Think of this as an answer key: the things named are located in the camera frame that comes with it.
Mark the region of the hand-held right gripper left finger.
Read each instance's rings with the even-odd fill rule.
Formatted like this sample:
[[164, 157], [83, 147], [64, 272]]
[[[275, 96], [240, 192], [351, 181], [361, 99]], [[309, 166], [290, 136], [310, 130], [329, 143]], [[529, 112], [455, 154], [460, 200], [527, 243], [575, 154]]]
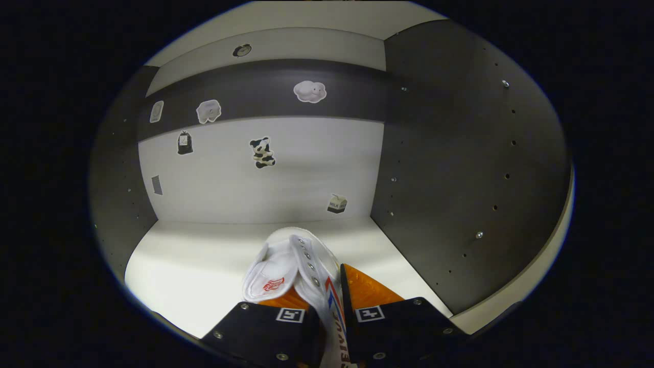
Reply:
[[320, 367], [325, 338], [315, 308], [292, 287], [278, 298], [236, 303], [202, 345], [229, 367]]

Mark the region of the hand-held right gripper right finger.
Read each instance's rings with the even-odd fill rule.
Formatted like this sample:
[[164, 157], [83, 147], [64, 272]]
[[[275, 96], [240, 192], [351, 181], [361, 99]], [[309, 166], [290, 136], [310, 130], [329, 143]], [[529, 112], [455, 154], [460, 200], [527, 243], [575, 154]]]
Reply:
[[468, 335], [423, 297], [402, 298], [340, 266], [346, 340], [360, 367], [453, 367]]

